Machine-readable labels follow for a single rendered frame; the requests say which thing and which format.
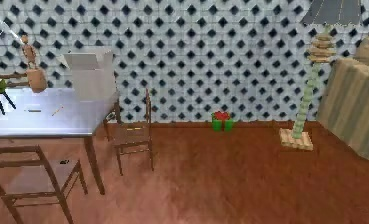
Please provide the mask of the green floor lamp grey shade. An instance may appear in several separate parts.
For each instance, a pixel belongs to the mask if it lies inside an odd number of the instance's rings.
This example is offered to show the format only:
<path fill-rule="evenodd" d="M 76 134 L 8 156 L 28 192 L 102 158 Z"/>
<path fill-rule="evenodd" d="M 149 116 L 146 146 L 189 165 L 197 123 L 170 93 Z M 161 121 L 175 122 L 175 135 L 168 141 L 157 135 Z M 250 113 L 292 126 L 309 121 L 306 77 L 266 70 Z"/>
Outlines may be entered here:
<path fill-rule="evenodd" d="M 310 8 L 302 19 L 304 25 L 320 24 L 324 32 L 317 34 L 308 49 L 308 59 L 312 63 L 311 72 L 304 88 L 299 109 L 292 129 L 280 129 L 280 141 L 284 147 L 294 150 L 312 151 L 313 144 L 304 125 L 309 106 L 313 99 L 313 90 L 318 83 L 318 72 L 322 64 L 329 64 L 335 55 L 335 44 L 330 32 L 335 25 L 355 25 L 362 22 L 362 0 L 312 0 Z"/>

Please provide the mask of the brown wooden chair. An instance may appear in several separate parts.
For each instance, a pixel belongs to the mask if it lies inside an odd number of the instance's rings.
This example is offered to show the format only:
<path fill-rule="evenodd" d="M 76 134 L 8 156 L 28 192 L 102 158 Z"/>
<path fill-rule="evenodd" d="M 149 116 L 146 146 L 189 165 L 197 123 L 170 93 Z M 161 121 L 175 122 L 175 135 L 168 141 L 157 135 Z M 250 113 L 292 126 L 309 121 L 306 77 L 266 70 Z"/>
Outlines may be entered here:
<path fill-rule="evenodd" d="M 37 158 L 0 161 L 0 169 L 21 168 L 9 185 L 4 187 L 0 183 L 0 198 L 16 224 L 24 224 L 18 208 L 41 206 L 41 203 L 18 204 L 18 201 L 51 197 L 55 197 L 57 201 L 45 202 L 45 205 L 59 204 L 68 224 L 74 224 L 67 197 L 77 180 L 80 181 L 84 194 L 88 194 L 80 160 L 66 159 L 68 164 L 60 164 L 63 160 L 49 161 L 39 145 L 0 147 L 0 155 L 23 153 L 34 153 Z"/>
<path fill-rule="evenodd" d="M 148 152 L 151 170 L 154 170 L 152 136 L 151 136 L 151 114 L 152 106 L 149 90 L 145 89 L 145 120 L 130 124 L 117 125 L 113 130 L 109 129 L 108 121 L 103 121 L 107 139 L 112 143 L 119 167 L 123 174 L 121 157 L 136 153 Z"/>

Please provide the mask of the green red gift box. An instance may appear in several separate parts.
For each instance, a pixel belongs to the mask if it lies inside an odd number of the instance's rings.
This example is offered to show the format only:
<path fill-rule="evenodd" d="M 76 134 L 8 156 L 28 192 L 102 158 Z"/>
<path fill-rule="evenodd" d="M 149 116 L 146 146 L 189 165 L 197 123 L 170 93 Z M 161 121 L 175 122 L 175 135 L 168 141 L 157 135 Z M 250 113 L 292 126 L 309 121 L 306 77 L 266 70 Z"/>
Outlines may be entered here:
<path fill-rule="evenodd" d="M 234 121 L 228 112 L 216 111 L 211 114 L 214 131 L 231 131 Z"/>

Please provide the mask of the white open box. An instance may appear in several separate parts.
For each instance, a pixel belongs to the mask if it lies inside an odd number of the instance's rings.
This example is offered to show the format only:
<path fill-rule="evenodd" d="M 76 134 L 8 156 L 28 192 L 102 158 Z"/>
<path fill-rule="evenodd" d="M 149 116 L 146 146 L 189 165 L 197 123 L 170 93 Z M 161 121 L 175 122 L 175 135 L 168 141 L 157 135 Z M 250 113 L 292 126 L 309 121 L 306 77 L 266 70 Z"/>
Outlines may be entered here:
<path fill-rule="evenodd" d="M 116 92 L 113 52 L 92 46 L 80 52 L 64 54 L 73 78 L 73 88 L 80 101 L 105 100 Z"/>

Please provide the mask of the brown wooden figure statue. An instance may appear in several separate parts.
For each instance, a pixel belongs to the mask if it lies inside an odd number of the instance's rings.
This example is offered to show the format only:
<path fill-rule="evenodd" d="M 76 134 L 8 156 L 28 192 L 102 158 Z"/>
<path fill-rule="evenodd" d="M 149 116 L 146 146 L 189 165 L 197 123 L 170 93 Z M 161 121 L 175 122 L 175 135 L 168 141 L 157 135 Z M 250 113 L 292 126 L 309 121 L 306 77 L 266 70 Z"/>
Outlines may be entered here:
<path fill-rule="evenodd" d="M 43 70 L 37 66 L 35 49 L 29 44 L 27 35 L 22 35 L 21 41 L 23 43 L 22 52 L 27 60 L 26 75 L 29 87 L 34 93 L 43 92 L 47 88 L 47 82 Z"/>

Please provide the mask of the grey top wooden table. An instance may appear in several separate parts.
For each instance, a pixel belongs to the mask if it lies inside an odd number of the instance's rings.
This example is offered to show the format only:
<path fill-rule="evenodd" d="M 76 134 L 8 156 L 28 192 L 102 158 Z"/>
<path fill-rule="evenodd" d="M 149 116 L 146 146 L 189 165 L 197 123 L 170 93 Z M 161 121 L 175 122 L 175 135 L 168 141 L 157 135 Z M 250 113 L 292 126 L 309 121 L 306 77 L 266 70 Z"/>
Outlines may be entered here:
<path fill-rule="evenodd" d="M 119 108 L 119 92 L 109 99 L 96 101 L 80 101 L 71 88 L 49 88 L 38 94 L 29 89 L 8 89 L 7 92 L 16 108 L 0 116 L 0 139 L 82 139 L 97 188 L 104 195 L 93 136 L 107 115 Z M 52 116 L 61 106 L 64 108 Z"/>

